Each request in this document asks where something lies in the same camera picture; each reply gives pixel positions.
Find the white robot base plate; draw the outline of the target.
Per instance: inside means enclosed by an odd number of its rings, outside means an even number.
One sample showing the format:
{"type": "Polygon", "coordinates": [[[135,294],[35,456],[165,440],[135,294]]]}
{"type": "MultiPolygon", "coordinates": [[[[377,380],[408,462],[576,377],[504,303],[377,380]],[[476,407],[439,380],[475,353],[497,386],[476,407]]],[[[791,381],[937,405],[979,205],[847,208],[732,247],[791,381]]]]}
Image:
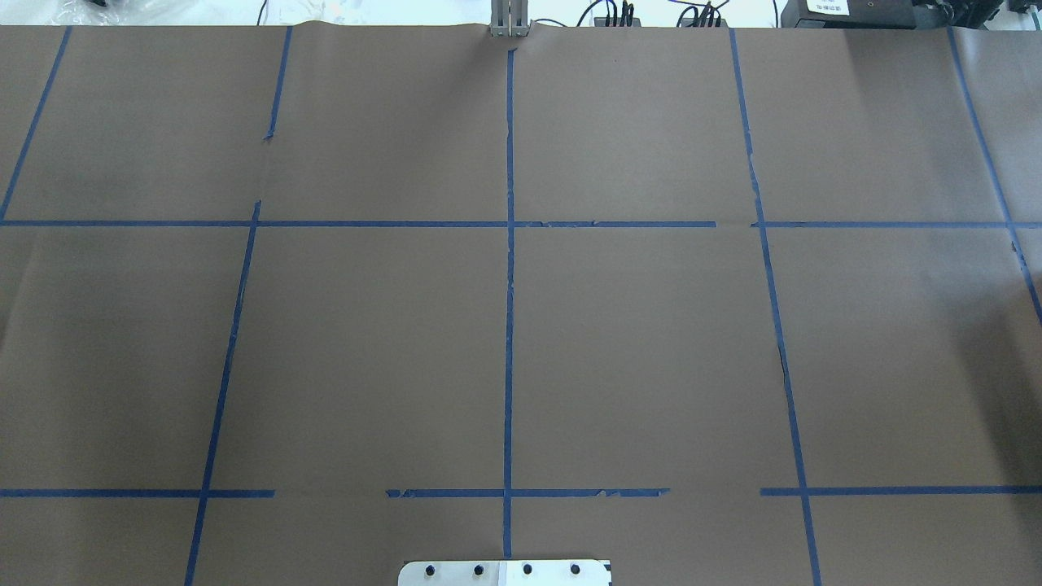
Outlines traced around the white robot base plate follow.
{"type": "Polygon", "coordinates": [[[611,585],[609,561],[596,559],[440,560],[406,563],[398,585],[611,585]]]}

